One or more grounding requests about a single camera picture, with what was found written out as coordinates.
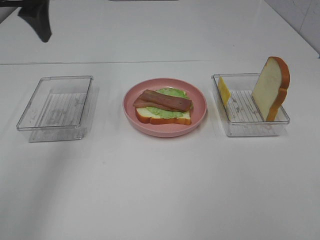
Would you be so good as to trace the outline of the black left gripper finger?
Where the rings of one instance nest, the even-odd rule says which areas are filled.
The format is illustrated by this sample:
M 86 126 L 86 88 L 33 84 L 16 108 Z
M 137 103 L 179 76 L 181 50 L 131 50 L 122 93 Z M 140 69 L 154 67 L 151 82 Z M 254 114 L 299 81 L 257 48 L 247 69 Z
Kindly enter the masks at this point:
M 18 12 L 18 16 L 33 28 L 44 43 L 47 43 L 52 36 L 49 5 L 49 0 L 23 0 Z

